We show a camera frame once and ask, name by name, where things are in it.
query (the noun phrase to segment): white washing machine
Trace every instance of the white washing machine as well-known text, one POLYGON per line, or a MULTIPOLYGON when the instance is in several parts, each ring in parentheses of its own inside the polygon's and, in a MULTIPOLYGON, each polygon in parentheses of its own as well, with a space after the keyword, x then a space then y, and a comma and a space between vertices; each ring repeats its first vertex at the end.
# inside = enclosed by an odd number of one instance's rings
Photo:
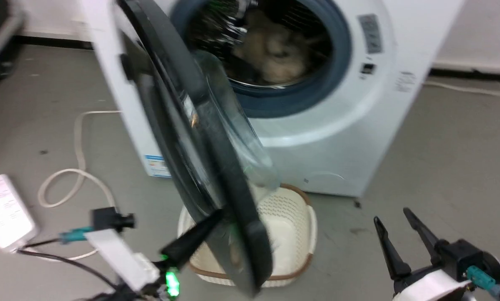
MULTIPOLYGON (((236 36, 233 42, 232 33, 246 28, 232 22, 243 0, 156 2, 189 50, 206 50, 224 63, 282 182, 308 192, 358 197, 464 0, 252 0, 252 9, 312 41, 307 43, 305 72, 286 82, 267 82, 255 72, 242 75, 229 57, 226 43, 239 43, 236 36)), ((97 58, 147 173, 169 176, 135 86, 122 68, 113 1, 82 0, 82 8, 97 58)))

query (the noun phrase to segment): white plastic basket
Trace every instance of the white plastic basket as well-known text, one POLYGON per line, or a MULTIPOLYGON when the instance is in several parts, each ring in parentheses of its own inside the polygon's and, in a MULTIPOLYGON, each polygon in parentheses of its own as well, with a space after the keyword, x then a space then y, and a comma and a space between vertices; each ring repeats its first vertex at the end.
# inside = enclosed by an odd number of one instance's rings
MULTIPOLYGON (((275 193, 258 203, 258 212, 267 227, 274 261, 272 276, 262 287, 286 286, 294 282, 311 263, 317 243, 315 211, 304 192, 282 184, 275 193)), ((193 219, 183 207, 178 236, 193 225, 193 219)), ((205 281, 234 285, 205 243, 195 252, 189 265, 205 281)))

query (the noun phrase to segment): green led light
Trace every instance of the green led light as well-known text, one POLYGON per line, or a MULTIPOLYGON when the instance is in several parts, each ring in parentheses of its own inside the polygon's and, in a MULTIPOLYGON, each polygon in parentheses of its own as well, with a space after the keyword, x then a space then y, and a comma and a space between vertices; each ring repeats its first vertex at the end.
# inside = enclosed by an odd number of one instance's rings
POLYGON ((179 281, 174 272, 166 272, 166 286, 168 287, 168 295, 177 297, 179 295, 179 281))

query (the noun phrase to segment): washing machine door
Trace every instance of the washing machine door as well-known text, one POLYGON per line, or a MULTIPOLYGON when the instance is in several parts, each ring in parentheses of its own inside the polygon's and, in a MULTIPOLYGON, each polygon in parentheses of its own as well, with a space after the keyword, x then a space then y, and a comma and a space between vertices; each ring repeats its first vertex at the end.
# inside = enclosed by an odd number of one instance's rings
POLYGON ((196 222, 224 210, 225 221, 207 244, 238 288, 254 296, 273 268, 255 204, 278 185, 271 160, 230 98, 220 62, 208 53, 191 55, 154 0, 116 3, 122 66, 185 207, 196 222))

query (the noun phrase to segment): white cable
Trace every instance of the white cable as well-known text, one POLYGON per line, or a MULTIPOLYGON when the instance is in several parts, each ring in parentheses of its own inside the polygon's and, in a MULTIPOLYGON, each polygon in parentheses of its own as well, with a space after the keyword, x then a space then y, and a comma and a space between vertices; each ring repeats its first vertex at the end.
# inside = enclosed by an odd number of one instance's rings
POLYGON ((497 91, 497 90, 486 90, 486 89, 479 89, 479 88, 459 87, 459 86, 453 86, 452 84, 443 84, 442 82, 432 82, 430 80, 424 82, 424 85, 425 86, 440 87, 440 88, 445 88, 445 89, 450 89, 450 90, 465 92, 465 93, 484 94, 484 95, 490 95, 493 97, 500 97, 500 91, 497 91))
MULTIPOLYGON (((105 185, 97 177, 86 172, 86 160, 84 159, 84 153, 82 151, 82 121, 83 121, 84 117, 86 115, 89 115, 89 114, 114 114, 114 113, 120 113, 120 111, 88 111, 88 112, 81 113, 79 116, 77 116, 76 121, 74 123, 74 150, 76 153, 78 168, 66 168, 63 170, 59 170, 56 173, 54 173, 53 175, 50 175, 42 183, 42 185, 40 186, 40 189, 38 189, 38 203, 40 203, 40 205, 42 207, 53 208, 53 207, 57 207, 61 204, 64 204, 65 202, 67 202, 70 198, 72 198, 77 193, 77 191, 80 189, 80 187, 84 181, 84 178, 86 177, 88 179, 91 179, 99 188, 101 188, 101 190, 105 194, 105 197, 107 198, 107 202, 109 203, 109 206, 116 208, 114 196, 112 196, 112 193, 111 193, 111 190, 109 189, 109 187, 107 187, 107 185, 105 185), (64 198, 62 198, 58 202, 51 204, 51 203, 47 202, 47 200, 46 200, 46 190, 47 190, 49 184, 56 177, 58 177, 59 175, 61 175, 63 173, 77 173, 78 175, 77 175, 76 183, 75 183, 74 187, 72 187, 70 192, 68 192, 68 194, 64 198)), ((31 251, 31 252, 38 252, 34 248, 26 248, 26 250, 31 251)), ((94 255, 95 253, 97 253, 97 250, 93 250, 93 251, 85 253, 83 255, 71 257, 68 259, 69 260, 83 259, 83 258, 88 257, 90 255, 94 255)), ((59 262, 57 260, 47 259, 47 258, 40 258, 40 259, 43 259, 46 261, 51 261, 51 262, 59 262)))

